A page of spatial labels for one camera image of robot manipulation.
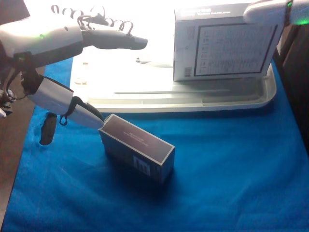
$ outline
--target table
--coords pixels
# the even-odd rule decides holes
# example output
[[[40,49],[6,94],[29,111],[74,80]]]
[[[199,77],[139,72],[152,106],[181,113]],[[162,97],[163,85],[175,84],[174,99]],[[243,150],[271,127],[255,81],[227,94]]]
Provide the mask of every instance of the table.
[[[45,75],[68,85],[71,63]],[[162,186],[107,158],[98,132],[73,122],[40,145],[37,107],[3,231],[305,231],[308,157],[275,75],[277,95],[261,109],[118,114],[176,146]]]

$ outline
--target box top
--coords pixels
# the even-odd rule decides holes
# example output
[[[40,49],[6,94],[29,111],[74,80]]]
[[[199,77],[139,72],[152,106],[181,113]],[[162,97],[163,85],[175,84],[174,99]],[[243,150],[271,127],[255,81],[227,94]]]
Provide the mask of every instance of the box top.
[[[175,8],[176,21],[243,17],[248,5],[252,0],[235,1],[190,1],[190,4]]]
[[[104,126],[100,130],[159,164],[162,164],[175,148],[173,145],[114,114],[106,119]]]

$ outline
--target green light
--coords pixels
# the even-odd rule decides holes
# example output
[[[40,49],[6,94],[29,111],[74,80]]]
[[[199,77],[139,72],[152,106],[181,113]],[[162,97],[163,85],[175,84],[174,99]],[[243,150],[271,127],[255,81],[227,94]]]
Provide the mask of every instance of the green light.
[[[302,19],[297,22],[298,25],[309,24],[309,19]]]

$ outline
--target box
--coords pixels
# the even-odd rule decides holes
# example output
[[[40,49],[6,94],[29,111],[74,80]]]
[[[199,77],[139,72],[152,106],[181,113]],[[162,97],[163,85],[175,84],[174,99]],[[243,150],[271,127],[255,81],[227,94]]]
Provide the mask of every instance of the box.
[[[163,183],[174,166],[175,146],[112,114],[99,129],[106,153]]]
[[[266,75],[283,25],[246,24],[249,4],[199,1],[175,9],[174,81]]]

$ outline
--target white box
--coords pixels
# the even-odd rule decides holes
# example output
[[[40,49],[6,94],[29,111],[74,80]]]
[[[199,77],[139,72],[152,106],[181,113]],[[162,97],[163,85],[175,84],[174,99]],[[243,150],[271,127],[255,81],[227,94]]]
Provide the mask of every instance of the white box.
[[[266,75],[283,25],[246,24],[246,3],[175,9],[174,81]]]

